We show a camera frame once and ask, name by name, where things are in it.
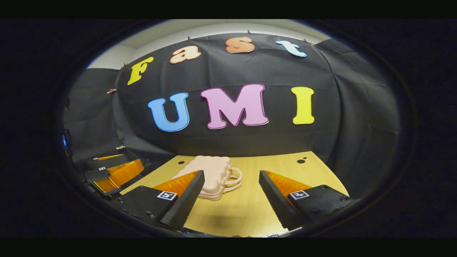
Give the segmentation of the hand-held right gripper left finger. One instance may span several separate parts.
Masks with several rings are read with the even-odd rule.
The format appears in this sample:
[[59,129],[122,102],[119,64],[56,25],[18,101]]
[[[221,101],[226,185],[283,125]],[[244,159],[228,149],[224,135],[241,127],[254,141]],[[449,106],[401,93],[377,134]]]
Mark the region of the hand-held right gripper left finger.
[[198,170],[154,188],[138,186],[120,197],[120,208],[148,224],[180,231],[204,182],[204,171]]

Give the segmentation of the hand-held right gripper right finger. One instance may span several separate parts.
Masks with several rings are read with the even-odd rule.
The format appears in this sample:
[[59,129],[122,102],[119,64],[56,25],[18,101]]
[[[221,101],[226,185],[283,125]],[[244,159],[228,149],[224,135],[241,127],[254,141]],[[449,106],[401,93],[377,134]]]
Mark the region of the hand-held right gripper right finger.
[[294,230],[321,221],[354,202],[328,185],[311,187],[261,170],[259,184],[283,228]]

